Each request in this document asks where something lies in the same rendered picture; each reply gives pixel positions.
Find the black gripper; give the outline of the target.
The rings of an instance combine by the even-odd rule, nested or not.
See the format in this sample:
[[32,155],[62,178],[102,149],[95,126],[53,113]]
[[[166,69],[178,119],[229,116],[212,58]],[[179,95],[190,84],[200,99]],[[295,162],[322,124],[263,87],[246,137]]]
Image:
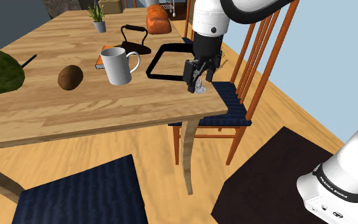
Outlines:
[[195,92],[196,81],[203,73],[206,61],[212,59],[210,67],[207,70],[206,80],[211,82],[216,69],[221,63],[221,45],[223,35],[220,36],[202,36],[195,32],[193,40],[193,52],[196,60],[187,60],[184,65],[182,79],[188,86],[188,91]]

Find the brown kiwi fruit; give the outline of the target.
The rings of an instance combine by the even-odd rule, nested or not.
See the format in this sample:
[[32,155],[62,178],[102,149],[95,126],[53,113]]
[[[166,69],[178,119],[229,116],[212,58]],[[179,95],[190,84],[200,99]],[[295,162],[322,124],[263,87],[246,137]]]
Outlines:
[[74,90],[83,81],[83,72],[80,67],[69,65],[63,68],[58,76],[58,84],[64,90]]

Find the brown bread loaf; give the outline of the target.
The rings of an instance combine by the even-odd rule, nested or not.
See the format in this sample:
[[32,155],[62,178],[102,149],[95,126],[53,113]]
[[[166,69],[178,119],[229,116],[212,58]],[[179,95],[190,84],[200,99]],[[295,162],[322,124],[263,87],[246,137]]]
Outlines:
[[169,16],[159,4],[152,4],[147,7],[146,25],[150,34],[168,34],[172,32]]

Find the wooden table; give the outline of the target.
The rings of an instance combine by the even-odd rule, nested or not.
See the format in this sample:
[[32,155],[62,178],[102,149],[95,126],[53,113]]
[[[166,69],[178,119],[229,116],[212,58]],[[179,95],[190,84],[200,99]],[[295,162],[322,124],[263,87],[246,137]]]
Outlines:
[[[206,93],[192,94],[184,82],[149,79],[150,54],[126,85],[110,84],[106,72],[95,68],[103,46],[121,43],[121,26],[145,25],[146,12],[129,8],[107,15],[107,31],[98,33],[87,11],[66,11],[4,47],[19,61],[38,56],[25,67],[22,87],[0,94],[0,148],[182,122],[182,169],[190,188],[197,125],[227,112],[216,89],[208,83]],[[57,82],[69,65],[83,72],[74,90]]]

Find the small grey object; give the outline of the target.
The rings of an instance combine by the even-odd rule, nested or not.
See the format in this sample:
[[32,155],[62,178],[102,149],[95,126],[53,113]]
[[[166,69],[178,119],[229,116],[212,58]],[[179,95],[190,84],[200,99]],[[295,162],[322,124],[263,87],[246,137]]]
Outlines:
[[195,93],[196,94],[204,94],[207,88],[202,84],[201,79],[197,79],[195,83]]

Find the green plant in grey pot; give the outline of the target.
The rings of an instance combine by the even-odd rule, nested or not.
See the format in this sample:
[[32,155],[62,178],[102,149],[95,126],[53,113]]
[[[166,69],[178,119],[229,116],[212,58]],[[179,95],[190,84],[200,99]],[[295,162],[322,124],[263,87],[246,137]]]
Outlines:
[[93,20],[93,24],[98,33],[106,32],[106,24],[104,21],[105,14],[102,11],[103,6],[99,6],[98,2],[93,3],[93,7],[88,6],[87,11],[89,17]]

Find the orange book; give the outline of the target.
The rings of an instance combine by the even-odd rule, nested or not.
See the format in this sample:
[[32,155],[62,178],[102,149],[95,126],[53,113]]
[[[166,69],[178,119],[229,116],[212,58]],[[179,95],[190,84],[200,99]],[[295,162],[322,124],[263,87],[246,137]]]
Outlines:
[[[108,48],[112,48],[113,47],[113,45],[106,45],[106,46],[103,46],[102,47],[102,51],[103,50],[106,50],[106,49],[108,49]],[[96,61],[96,63],[95,63],[95,68],[96,69],[104,69],[105,67],[104,67],[104,64],[103,64],[103,61],[102,61],[102,58],[101,58],[101,56],[99,55],[99,58],[97,59],[97,61]]]

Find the black pen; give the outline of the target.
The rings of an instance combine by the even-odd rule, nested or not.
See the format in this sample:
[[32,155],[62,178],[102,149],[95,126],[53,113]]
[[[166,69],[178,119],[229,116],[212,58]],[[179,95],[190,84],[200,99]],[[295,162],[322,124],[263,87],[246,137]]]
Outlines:
[[28,65],[31,61],[33,61],[38,55],[34,54],[31,58],[29,58],[28,60],[26,60],[22,65],[21,68],[24,68],[26,65]]

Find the white mug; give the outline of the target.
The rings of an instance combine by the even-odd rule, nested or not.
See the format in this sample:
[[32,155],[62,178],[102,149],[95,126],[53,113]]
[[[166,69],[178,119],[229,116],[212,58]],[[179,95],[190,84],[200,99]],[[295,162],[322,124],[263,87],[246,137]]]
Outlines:
[[[137,56],[137,64],[133,69],[129,67],[128,58]],[[126,53],[124,48],[111,47],[100,52],[100,56],[110,84],[126,85],[132,80],[132,73],[139,67],[141,57],[137,52]]]

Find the black rectangular frame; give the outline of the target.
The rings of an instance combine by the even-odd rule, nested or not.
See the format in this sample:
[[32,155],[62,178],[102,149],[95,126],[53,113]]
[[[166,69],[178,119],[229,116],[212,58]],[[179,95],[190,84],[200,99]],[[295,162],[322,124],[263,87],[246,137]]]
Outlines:
[[193,45],[190,43],[167,43],[162,44],[158,49],[148,68],[146,69],[146,75],[150,79],[156,80],[171,80],[171,81],[182,81],[183,75],[170,75],[170,74],[152,74],[152,70],[156,66],[157,62],[161,58],[164,52],[181,52],[181,53],[191,53],[195,56],[193,51]]

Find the black flat iron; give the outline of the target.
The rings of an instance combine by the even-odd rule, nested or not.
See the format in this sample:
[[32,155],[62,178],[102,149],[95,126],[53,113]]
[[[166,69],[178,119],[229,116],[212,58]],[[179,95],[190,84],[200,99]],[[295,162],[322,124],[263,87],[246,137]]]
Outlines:
[[[145,35],[142,39],[142,43],[138,44],[138,43],[133,43],[133,42],[127,41],[127,38],[123,32],[123,29],[145,32]],[[146,37],[148,35],[148,30],[145,27],[126,24],[126,25],[121,26],[121,33],[124,37],[124,41],[122,42],[122,44],[120,46],[122,48],[124,48],[127,53],[137,52],[139,55],[147,55],[147,54],[151,53],[151,49],[144,45],[144,40],[146,39]]]

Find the wooden chair with blue seat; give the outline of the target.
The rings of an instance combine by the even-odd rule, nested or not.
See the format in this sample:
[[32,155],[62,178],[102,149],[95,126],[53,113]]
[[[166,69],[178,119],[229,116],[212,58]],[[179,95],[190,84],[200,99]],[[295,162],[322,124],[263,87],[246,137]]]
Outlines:
[[23,191],[11,224],[149,224],[133,156]]
[[[226,160],[227,164],[230,164],[246,128],[252,123],[251,118],[273,69],[298,3],[299,0],[195,1],[192,20],[194,33],[209,37],[224,36],[230,22],[249,26],[230,81],[212,81],[212,85],[228,108],[227,113],[207,116],[198,123],[200,128],[235,129],[235,134],[231,136],[233,142]],[[249,91],[280,10],[285,6],[288,7],[286,17],[250,106],[246,108],[243,105],[245,96]]]
[[185,26],[184,26],[184,37],[183,37],[183,41],[187,44],[192,44],[193,43],[193,39],[194,39],[194,30],[193,27],[190,27],[191,29],[191,36],[190,38],[188,38],[188,28],[189,28],[189,24],[190,24],[190,13],[191,11],[193,11],[193,2],[195,2],[195,0],[186,0],[186,20],[185,20]]

